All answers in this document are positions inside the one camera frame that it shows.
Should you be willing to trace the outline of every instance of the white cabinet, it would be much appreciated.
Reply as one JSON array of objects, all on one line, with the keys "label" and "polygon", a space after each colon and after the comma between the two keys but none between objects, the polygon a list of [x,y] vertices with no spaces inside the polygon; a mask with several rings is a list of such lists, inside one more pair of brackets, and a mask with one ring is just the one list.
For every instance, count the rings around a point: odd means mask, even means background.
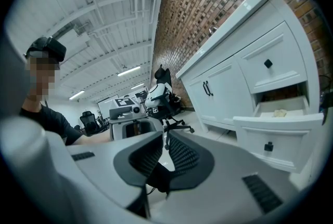
[{"label": "white cabinet", "polygon": [[253,94],[306,81],[302,55],[285,22],[235,57]]},{"label": "white cabinet", "polygon": [[185,83],[185,87],[204,123],[217,122],[219,127],[234,129],[234,116],[253,113],[252,97],[235,57]]},{"label": "white cabinet", "polygon": [[[273,117],[285,109],[284,117]],[[323,122],[309,114],[304,96],[259,103],[253,117],[234,117],[237,143],[271,166],[299,173],[308,161]]]},{"label": "white cabinet", "polygon": [[[245,0],[176,77],[203,130],[206,124],[235,130],[239,146],[263,161],[302,170],[323,115],[317,114],[319,80],[310,42],[283,0]],[[262,92],[298,83],[304,97],[258,101]],[[280,109],[287,115],[273,117]]]},{"label": "white cabinet", "polygon": [[203,76],[193,79],[190,83],[185,84],[191,102],[194,105],[199,118],[217,122],[216,106],[214,105],[213,96],[209,94],[205,85],[206,81]]},{"label": "white cabinet", "polygon": [[209,91],[214,94],[213,107],[217,109],[218,122],[233,125],[234,116],[252,114],[252,98],[235,57],[211,68],[204,77]]}]

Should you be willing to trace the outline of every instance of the man's arm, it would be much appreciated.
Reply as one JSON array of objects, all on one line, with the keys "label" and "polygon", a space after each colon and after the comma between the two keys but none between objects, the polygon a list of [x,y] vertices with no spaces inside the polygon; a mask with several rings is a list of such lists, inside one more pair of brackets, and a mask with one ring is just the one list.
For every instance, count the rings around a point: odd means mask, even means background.
[{"label": "man's arm", "polygon": [[82,135],[73,144],[106,143],[111,141],[110,129],[90,137]]},{"label": "man's arm", "polygon": [[100,133],[95,134],[90,137],[81,134],[79,131],[75,130],[66,120],[66,118],[61,115],[61,122],[63,126],[63,133],[67,135],[66,145],[71,144],[90,144],[90,143],[105,143],[111,141],[110,129]]}]

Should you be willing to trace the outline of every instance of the ceiling light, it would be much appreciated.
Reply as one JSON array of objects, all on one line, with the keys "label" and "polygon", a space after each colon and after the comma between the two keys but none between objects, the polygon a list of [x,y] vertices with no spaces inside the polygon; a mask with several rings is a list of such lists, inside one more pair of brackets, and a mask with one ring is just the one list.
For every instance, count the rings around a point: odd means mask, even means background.
[{"label": "ceiling light", "polygon": [[140,69],[140,66],[135,67],[135,68],[133,68],[133,69],[130,69],[130,70],[128,70],[128,71],[125,71],[125,72],[119,73],[118,76],[121,76],[121,75],[127,74],[127,73],[129,73],[129,72],[133,72],[133,71],[135,71],[135,70],[137,70],[137,69]]},{"label": "ceiling light", "polygon": [[84,91],[80,91],[80,92],[78,92],[76,95],[70,97],[69,100],[72,100],[73,98],[79,96],[79,95],[82,94],[82,93],[84,93]]},{"label": "ceiling light", "polygon": [[142,86],[142,85],[143,85],[143,84],[139,84],[139,85],[137,85],[137,86],[132,87],[131,89],[134,89],[134,88],[139,87],[139,86]]}]

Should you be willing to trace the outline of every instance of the brick wall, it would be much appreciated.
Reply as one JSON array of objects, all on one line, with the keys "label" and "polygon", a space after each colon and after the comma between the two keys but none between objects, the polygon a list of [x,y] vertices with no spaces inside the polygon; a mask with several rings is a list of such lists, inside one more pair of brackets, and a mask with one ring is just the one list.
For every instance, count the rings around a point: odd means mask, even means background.
[{"label": "brick wall", "polygon": [[[220,27],[244,0],[162,0],[152,63],[171,71],[174,92],[188,107],[191,101],[175,74],[211,36],[209,28]],[[329,35],[313,0],[284,0],[299,18],[314,51],[318,73],[331,77]]]}]

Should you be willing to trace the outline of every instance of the black door handle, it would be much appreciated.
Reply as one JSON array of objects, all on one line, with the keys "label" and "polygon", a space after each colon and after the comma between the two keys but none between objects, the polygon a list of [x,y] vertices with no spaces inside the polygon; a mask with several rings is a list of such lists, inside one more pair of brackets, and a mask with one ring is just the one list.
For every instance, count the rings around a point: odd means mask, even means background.
[{"label": "black door handle", "polygon": [[203,88],[204,88],[204,91],[206,92],[206,94],[207,94],[208,96],[210,96],[210,94],[209,94],[209,93],[207,93],[207,90],[206,90],[206,88],[204,87],[204,85],[205,85],[205,84],[206,84],[206,83],[204,82],[204,83],[203,83],[203,85],[202,85],[202,86],[203,86]]},{"label": "black door handle", "polygon": [[209,88],[208,88],[208,81],[206,81],[206,87],[210,95],[214,96],[213,93],[210,93]]},{"label": "black door handle", "polygon": [[273,151],[273,143],[272,142],[268,142],[267,144],[265,144],[264,146],[264,150],[268,151],[268,152],[272,152]]}]

